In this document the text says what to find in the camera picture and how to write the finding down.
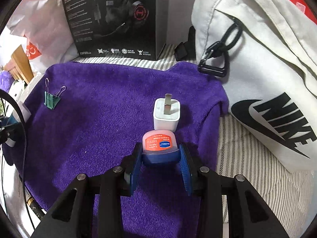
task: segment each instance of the lip balm jar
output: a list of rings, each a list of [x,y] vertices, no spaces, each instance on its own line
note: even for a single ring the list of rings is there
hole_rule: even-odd
[[[174,133],[168,130],[153,130],[142,138],[144,165],[170,164],[180,161],[180,151],[177,147]]]

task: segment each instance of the green binder clip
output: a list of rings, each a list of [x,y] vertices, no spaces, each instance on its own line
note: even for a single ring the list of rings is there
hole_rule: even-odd
[[[56,95],[52,95],[49,93],[49,79],[46,78],[45,79],[45,92],[44,92],[44,96],[45,96],[45,101],[44,101],[44,105],[47,106],[47,108],[54,110],[57,103],[61,100],[61,94],[66,90],[66,86],[62,86],[60,91],[56,94]]]

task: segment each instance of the white power adapter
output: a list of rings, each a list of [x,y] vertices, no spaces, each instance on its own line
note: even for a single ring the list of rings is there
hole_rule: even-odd
[[[153,119],[154,130],[175,132],[180,120],[180,102],[172,99],[171,94],[157,99],[154,104]]]

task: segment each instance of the wall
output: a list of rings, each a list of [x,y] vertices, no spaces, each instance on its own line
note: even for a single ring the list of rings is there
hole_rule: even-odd
[[[169,0],[167,44],[187,41],[194,0]]]

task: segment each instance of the headphone box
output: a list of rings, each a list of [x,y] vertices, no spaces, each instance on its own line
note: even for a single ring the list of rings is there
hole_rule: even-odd
[[[168,0],[62,0],[80,57],[157,60]]]

